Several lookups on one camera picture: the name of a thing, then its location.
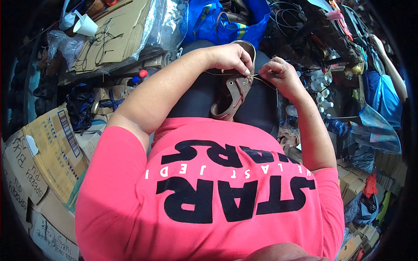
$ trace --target blue rectangle print on box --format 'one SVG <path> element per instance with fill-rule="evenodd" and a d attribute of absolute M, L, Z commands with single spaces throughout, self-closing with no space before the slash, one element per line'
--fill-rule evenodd
<path fill-rule="evenodd" d="M 67 120 L 67 116 L 64 110 L 58 112 L 59 121 L 61 122 L 62 129 L 64 130 L 65 137 L 67 137 L 68 143 L 74 153 L 76 158 L 80 155 L 80 150 L 78 149 L 76 139 L 71 131 L 70 123 Z"/>

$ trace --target person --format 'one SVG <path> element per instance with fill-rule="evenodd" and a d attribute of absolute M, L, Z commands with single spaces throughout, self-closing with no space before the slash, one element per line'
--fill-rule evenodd
<path fill-rule="evenodd" d="M 334 259 L 344 234 L 336 158 L 293 66 L 257 51 L 234 122 L 209 118 L 218 76 L 251 77 L 238 44 L 200 40 L 142 82 L 107 123 L 80 187 L 84 260 Z M 274 137 L 276 90 L 299 116 L 303 165 Z M 148 157 L 150 134 L 155 132 Z"/>
<path fill-rule="evenodd" d="M 377 71 L 369 69 L 364 78 L 364 97 L 367 104 L 380 113 L 393 128 L 399 129 L 402 103 L 408 97 L 405 82 L 387 56 L 382 41 L 373 34 L 369 35 L 369 40 L 376 48 L 389 75 L 380 75 Z"/>

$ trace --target hand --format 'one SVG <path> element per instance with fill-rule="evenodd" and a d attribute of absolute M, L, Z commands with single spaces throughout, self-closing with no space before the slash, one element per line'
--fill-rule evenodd
<path fill-rule="evenodd" d="M 250 55 L 236 43 L 204 48 L 209 55 L 208 69 L 236 69 L 240 74 L 250 77 L 252 61 Z"/>
<path fill-rule="evenodd" d="M 284 97 L 293 103 L 305 99 L 308 94 L 295 68 L 282 58 L 274 57 L 261 67 L 258 74 L 271 82 Z"/>
<path fill-rule="evenodd" d="M 374 34 L 371 34 L 371 35 L 369 35 L 369 40 L 370 40 L 371 45 L 374 48 L 377 49 L 378 54 L 380 54 L 380 55 L 385 55 L 386 54 L 383 43 L 379 38 L 377 38 L 377 36 L 375 36 Z"/>

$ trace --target brown shoes in bag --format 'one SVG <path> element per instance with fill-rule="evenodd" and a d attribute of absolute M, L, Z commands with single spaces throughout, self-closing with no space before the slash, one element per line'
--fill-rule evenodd
<path fill-rule="evenodd" d="M 250 69 L 250 75 L 254 75 L 255 69 L 255 48 L 254 46 L 243 40 L 236 40 L 232 43 L 239 44 L 251 57 L 252 67 Z M 220 111 L 220 106 L 218 103 L 215 103 L 211 107 L 211 114 L 214 119 L 219 119 L 223 121 L 232 121 L 233 116 L 237 112 L 240 105 L 244 102 L 245 97 L 247 96 L 248 92 L 250 91 L 253 79 L 247 79 L 244 75 L 240 74 L 237 70 L 225 70 L 224 71 L 225 82 L 229 92 L 231 93 L 232 103 L 231 105 L 225 110 Z"/>

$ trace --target person's leg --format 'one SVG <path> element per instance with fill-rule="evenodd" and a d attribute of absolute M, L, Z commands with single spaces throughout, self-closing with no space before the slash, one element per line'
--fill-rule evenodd
<path fill-rule="evenodd" d="M 183 53 L 192 50 L 214 46 L 208 40 L 199 40 L 184 47 Z M 202 73 L 189 90 L 179 99 L 171 109 L 167 118 L 203 117 L 210 118 L 210 108 L 215 102 L 217 78 L 209 73 Z"/>
<path fill-rule="evenodd" d="M 263 52 L 257 51 L 255 55 L 255 73 L 258 73 L 260 68 L 268 61 L 270 59 Z M 279 105 L 277 103 L 276 90 L 270 88 L 262 81 L 254 79 L 244 103 L 234 115 L 234 121 L 255 126 L 277 138 L 281 115 L 280 103 Z"/>

